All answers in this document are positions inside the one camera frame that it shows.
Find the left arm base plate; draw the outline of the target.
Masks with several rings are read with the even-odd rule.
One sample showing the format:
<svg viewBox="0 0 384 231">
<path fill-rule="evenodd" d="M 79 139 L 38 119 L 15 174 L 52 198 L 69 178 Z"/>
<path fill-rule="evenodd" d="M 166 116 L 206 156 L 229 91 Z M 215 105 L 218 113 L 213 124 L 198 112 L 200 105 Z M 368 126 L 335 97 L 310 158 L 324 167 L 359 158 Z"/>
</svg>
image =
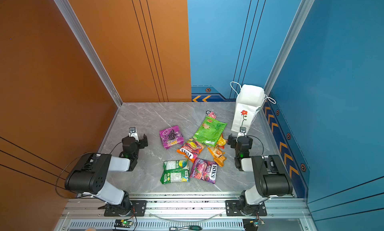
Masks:
<svg viewBox="0 0 384 231">
<path fill-rule="evenodd" d="M 99 207 L 99 209 L 104 209 L 105 217 L 143 217 L 145 215 L 147 208 L 146 200 L 134 200 L 127 203 L 122 202 L 120 205 L 105 205 Z"/>
</svg>

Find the green white snack bag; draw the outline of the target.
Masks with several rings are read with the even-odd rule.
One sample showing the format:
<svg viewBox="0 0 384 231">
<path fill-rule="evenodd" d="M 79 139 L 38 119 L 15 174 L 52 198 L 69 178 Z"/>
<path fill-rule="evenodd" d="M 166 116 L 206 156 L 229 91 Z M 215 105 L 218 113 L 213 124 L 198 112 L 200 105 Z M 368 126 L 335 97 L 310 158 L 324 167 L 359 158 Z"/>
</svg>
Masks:
<svg viewBox="0 0 384 231">
<path fill-rule="evenodd" d="M 164 161 L 160 182 L 162 184 L 188 182 L 190 177 L 188 161 L 188 159 Z"/>
</svg>

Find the green chips bag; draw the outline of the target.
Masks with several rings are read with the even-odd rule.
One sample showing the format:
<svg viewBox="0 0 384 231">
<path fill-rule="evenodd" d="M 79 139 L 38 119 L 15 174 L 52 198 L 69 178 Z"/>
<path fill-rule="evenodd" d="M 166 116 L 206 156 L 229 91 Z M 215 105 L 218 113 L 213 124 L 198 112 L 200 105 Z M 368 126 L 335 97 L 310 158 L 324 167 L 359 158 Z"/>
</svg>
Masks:
<svg viewBox="0 0 384 231">
<path fill-rule="evenodd" d="M 212 117 L 206 116 L 201 126 L 193 136 L 193 139 L 201 144 L 214 147 L 224 132 L 227 123 L 220 122 Z"/>
</svg>

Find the white paper bag with flower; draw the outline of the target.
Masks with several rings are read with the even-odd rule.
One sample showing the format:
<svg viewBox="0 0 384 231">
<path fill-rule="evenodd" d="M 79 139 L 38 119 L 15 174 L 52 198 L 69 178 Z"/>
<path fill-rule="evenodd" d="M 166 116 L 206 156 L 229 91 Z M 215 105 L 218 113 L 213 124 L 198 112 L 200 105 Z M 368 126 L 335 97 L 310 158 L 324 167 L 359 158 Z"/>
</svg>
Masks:
<svg viewBox="0 0 384 231">
<path fill-rule="evenodd" d="M 235 81 L 230 82 L 230 86 L 237 94 L 231 130 L 237 133 L 245 130 L 247 134 L 265 101 L 269 100 L 273 104 L 276 104 L 276 101 L 266 95 L 264 89 L 259 86 L 247 84 L 241 86 Z"/>
</svg>

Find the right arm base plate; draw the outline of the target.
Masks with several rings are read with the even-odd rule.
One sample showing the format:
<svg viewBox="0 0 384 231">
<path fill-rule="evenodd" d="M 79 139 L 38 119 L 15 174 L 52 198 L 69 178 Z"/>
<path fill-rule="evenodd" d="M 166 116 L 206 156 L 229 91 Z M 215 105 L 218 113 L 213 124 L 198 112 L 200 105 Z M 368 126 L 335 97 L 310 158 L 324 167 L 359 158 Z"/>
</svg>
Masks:
<svg viewBox="0 0 384 231">
<path fill-rule="evenodd" d="M 226 214 L 229 217 L 235 216 L 258 216 L 258 217 L 266 217 L 267 208 L 265 204 L 261 205 L 249 205 L 247 203 L 241 203 L 239 200 L 226 200 Z"/>
</svg>

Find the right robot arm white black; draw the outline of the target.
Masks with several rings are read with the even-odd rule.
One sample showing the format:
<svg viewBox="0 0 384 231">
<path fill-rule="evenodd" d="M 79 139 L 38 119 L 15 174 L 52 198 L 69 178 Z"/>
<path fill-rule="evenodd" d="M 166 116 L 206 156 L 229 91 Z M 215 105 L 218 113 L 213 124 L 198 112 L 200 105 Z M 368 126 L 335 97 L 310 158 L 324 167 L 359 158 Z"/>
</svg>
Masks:
<svg viewBox="0 0 384 231">
<path fill-rule="evenodd" d="M 235 150 L 235 166 L 253 173 L 255 184 L 242 191 L 237 201 L 226 201 L 228 216 L 266 216 L 265 201 L 292 195 L 294 186 L 279 155 L 251 156 L 253 139 L 230 135 L 228 145 Z"/>
</svg>

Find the orange Fox's candy bag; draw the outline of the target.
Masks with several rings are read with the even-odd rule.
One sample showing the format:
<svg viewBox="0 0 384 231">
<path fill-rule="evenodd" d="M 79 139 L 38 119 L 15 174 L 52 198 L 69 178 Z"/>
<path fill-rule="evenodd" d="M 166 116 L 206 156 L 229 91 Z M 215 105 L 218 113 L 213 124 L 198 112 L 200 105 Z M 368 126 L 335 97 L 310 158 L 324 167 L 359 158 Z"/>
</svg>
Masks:
<svg viewBox="0 0 384 231">
<path fill-rule="evenodd" d="M 204 144 L 191 138 L 177 150 L 177 153 L 184 155 L 188 160 L 194 162 L 205 147 Z"/>
</svg>

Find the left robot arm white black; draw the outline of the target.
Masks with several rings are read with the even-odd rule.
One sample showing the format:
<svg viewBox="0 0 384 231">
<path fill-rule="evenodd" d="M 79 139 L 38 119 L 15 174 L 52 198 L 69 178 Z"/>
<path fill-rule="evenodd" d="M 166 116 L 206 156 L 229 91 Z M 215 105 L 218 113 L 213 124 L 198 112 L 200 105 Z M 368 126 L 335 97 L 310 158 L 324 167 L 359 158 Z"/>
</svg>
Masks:
<svg viewBox="0 0 384 231">
<path fill-rule="evenodd" d="M 76 158 L 76 165 L 65 180 L 65 189 L 77 194 L 95 197 L 105 204 L 99 207 L 105 217 L 143 217 L 147 201 L 131 201 L 127 191 L 107 181 L 109 172 L 131 172 L 138 163 L 139 151 L 148 147 L 148 137 L 134 133 L 122 139 L 123 151 L 112 154 L 84 153 Z"/>
</svg>

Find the purple grape candy bag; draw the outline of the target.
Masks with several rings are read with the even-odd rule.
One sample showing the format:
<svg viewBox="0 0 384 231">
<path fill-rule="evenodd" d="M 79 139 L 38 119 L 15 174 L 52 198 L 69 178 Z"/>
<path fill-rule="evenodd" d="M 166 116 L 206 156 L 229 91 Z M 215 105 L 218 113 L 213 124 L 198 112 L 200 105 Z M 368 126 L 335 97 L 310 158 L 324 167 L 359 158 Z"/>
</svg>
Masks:
<svg viewBox="0 0 384 231">
<path fill-rule="evenodd" d="M 184 144 L 184 137 L 178 126 L 169 127 L 159 132 L 162 144 L 165 149 L 169 149 L 177 144 Z"/>
</svg>

